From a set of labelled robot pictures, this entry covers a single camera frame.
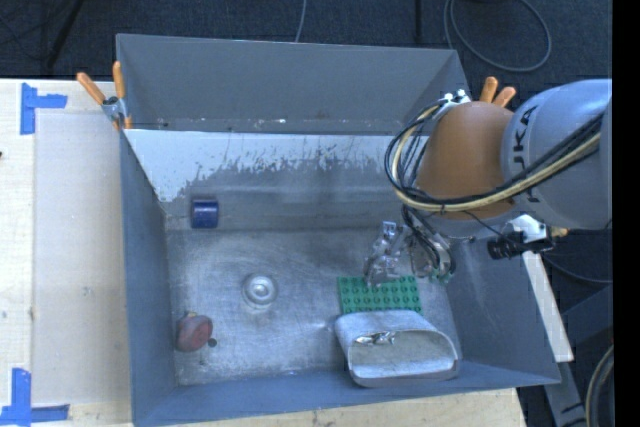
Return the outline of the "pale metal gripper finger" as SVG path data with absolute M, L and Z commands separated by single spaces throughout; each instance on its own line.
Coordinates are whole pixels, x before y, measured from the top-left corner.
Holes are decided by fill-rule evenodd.
M 404 227 L 395 222 L 383 221 L 380 231 L 372 245 L 371 257 L 398 259 L 401 255 L 404 240 Z
M 364 281 L 368 287 L 380 287 L 400 278 L 398 259 L 387 255 L 371 256 L 363 265 Z

